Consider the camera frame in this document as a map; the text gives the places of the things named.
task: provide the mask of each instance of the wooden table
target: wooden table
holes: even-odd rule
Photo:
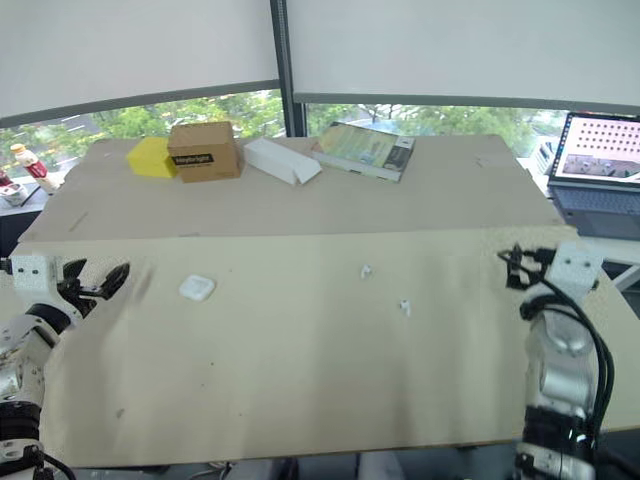
[[[51,453],[150,465],[520,434],[528,326],[495,252],[577,237],[497,137],[421,138],[397,185],[330,169],[183,185],[128,173],[127,145],[92,149],[18,247],[89,258],[86,283],[132,263],[47,366]],[[203,303],[178,294],[191,273],[217,281]],[[602,280],[586,311],[616,360],[605,424],[637,426],[640,323]]]
[[[307,151],[313,139],[279,139]],[[183,184],[132,174],[135,140],[97,142],[21,241],[313,235],[561,225],[495,135],[418,137],[400,183],[332,168],[291,186],[253,167]]]

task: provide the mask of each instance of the laptop keyboard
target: laptop keyboard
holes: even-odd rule
[[[565,210],[640,215],[640,193],[603,192],[577,188],[555,188],[553,193]]]

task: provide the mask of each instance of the laptop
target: laptop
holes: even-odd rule
[[[569,113],[549,191],[580,235],[640,240],[640,118]]]

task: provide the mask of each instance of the laptop screen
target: laptop screen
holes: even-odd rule
[[[640,189],[640,119],[569,113],[550,180]]]

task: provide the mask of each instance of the window blind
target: window blind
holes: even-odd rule
[[[0,118],[277,79],[264,0],[0,0]]]
[[[637,0],[296,0],[288,14],[297,101],[640,105]]]

